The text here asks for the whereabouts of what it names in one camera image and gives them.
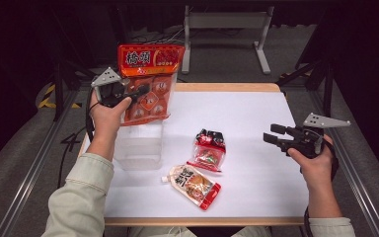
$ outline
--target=white sleeve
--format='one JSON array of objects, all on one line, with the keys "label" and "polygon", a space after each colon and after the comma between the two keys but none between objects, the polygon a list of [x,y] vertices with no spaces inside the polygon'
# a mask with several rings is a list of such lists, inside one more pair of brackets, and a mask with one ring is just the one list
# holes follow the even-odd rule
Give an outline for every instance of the white sleeve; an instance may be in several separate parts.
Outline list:
[{"label": "white sleeve", "polygon": [[348,218],[309,218],[309,222],[314,237],[355,236]]},{"label": "white sleeve", "polygon": [[48,201],[50,216],[42,236],[102,236],[113,175],[114,166],[107,159],[91,153],[80,156],[66,185]]}]

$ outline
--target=table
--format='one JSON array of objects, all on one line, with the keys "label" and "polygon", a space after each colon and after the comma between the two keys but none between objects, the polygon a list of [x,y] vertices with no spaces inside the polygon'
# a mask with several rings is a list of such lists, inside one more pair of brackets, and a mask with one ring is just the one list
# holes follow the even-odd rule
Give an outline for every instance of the table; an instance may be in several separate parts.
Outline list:
[{"label": "table", "polygon": [[[255,105],[258,110],[244,110],[238,106],[242,104]],[[196,115],[203,110],[216,116]],[[115,174],[107,196],[106,225],[303,223],[308,192],[299,167],[277,147],[262,139],[263,132],[269,132],[271,123],[294,125],[285,98],[275,84],[178,83],[170,112],[171,116],[164,121],[162,168],[122,171],[114,159]],[[234,114],[240,118],[234,120]],[[188,160],[194,137],[202,128],[223,132],[227,148],[221,174],[202,171],[222,186],[207,211],[201,210],[169,184],[161,183],[161,177],[167,175],[172,166]],[[88,145],[86,140],[81,150]]]}]

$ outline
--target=clear plastic box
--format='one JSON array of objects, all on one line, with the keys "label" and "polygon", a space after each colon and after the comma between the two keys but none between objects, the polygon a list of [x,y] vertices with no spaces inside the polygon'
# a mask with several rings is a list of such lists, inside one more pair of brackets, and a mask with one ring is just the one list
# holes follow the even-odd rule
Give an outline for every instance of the clear plastic box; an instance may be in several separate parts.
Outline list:
[{"label": "clear plastic box", "polygon": [[122,126],[115,142],[114,159],[123,170],[157,170],[162,167],[163,121]]}]

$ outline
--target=red snack package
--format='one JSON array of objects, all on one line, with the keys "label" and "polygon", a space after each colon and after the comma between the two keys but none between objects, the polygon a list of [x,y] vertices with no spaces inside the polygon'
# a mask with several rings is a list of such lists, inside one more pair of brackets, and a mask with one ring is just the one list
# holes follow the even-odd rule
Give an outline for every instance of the red snack package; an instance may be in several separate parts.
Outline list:
[{"label": "red snack package", "polygon": [[193,166],[173,167],[163,182],[171,185],[203,210],[207,210],[217,197],[221,186],[202,175]]},{"label": "red snack package", "polygon": [[143,85],[150,88],[130,106],[122,125],[144,124],[169,117],[168,104],[184,50],[183,46],[171,44],[123,44],[118,47],[121,77],[130,80],[126,91],[136,91]]},{"label": "red snack package", "polygon": [[187,164],[213,172],[221,172],[226,154],[223,134],[202,129],[196,136],[194,151]]}]

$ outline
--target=white metal stand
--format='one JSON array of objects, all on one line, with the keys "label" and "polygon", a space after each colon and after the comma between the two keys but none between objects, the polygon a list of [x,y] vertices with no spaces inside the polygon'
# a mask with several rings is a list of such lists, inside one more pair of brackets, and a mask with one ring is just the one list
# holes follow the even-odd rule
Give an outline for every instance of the white metal stand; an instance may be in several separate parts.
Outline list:
[{"label": "white metal stand", "polygon": [[269,7],[267,12],[235,12],[235,13],[197,13],[190,12],[190,7],[186,6],[185,34],[186,51],[184,53],[182,72],[190,72],[190,29],[211,29],[211,28],[232,28],[232,29],[261,29],[261,38],[254,41],[255,51],[260,60],[264,74],[269,74],[270,69],[264,54],[264,43],[270,20],[272,18],[273,7]]}]

